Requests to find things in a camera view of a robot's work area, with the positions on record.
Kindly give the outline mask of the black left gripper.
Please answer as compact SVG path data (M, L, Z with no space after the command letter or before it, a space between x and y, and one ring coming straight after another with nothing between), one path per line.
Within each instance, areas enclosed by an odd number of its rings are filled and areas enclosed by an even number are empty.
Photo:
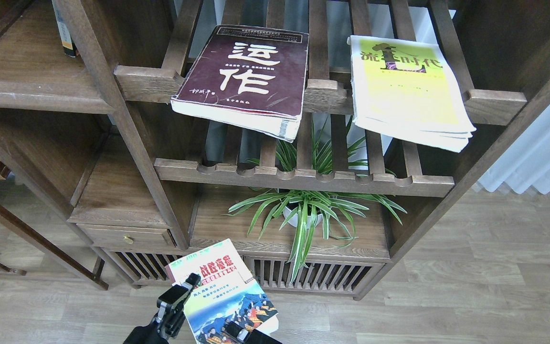
M201 285L201 275L190 273L183 286L172 286L157 302L159 311L147 326L135 327L125 339L125 344L167 344L177 337L185 320L183 308L190 292Z

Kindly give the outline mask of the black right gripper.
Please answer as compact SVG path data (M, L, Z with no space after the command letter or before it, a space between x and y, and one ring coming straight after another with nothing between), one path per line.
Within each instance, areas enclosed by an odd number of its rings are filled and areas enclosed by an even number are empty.
M258 330L247 330L235 322L228 322L223 327L223 335L231 342L241 344L281 344L281 342Z

